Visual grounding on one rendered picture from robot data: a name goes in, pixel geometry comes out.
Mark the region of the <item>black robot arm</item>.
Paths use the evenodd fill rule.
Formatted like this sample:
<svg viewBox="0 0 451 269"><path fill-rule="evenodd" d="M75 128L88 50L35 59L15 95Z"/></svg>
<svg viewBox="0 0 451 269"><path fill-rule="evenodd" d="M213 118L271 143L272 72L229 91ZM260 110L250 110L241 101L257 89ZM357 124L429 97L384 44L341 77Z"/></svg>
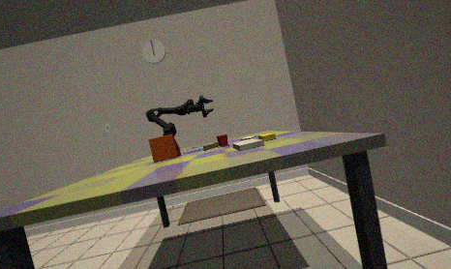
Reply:
<svg viewBox="0 0 451 269"><path fill-rule="evenodd" d="M153 111L158 111L159 113L156 115ZM191 112L195 112L195 106L194 101L191 99L188 99L184 104L179 105L178 107L158 107L158 108L152 108L148 110L145 114L150 122L155 122L159 126L163 128L165 135L173 135L176 134L176 129L174 124L167 123L160 119L159 117L162 114L178 114L178 115L186 115L187 113L190 114Z"/></svg>

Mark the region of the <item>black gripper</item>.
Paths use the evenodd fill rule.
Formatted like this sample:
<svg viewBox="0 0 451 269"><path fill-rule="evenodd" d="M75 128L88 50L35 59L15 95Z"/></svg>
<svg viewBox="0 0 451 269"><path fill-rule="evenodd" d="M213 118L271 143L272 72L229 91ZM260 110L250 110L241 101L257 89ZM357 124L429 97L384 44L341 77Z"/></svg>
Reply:
<svg viewBox="0 0 451 269"><path fill-rule="evenodd" d="M211 109L205 109L204 110L204 104L203 103L205 103L205 104L208 104L208 103L211 103L211 102L213 102L212 100L207 100L207 99L205 99L203 96L199 96L199 99L200 99L200 104L195 104L194 106L195 106L195 111L196 112L198 112L198 111L202 111L202 115L203 115L203 117L206 117L206 115L208 114L208 113L210 113L212 110L214 110L214 108L211 108Z"/></svg>

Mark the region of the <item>yellow flat block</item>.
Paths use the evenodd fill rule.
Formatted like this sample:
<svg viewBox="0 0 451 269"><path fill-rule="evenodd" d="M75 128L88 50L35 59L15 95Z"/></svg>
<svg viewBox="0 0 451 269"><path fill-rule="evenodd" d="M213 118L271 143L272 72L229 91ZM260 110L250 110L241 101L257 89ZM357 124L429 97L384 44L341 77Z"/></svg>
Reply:
<svg viewBox="0 0 451 269"><path fill-rule="evenodd" d="M271 139L276 139L276 136L275 136L275 134L262 134L262 135L258 136L258 139L267 141L267 140L271 140Z"/></svg>

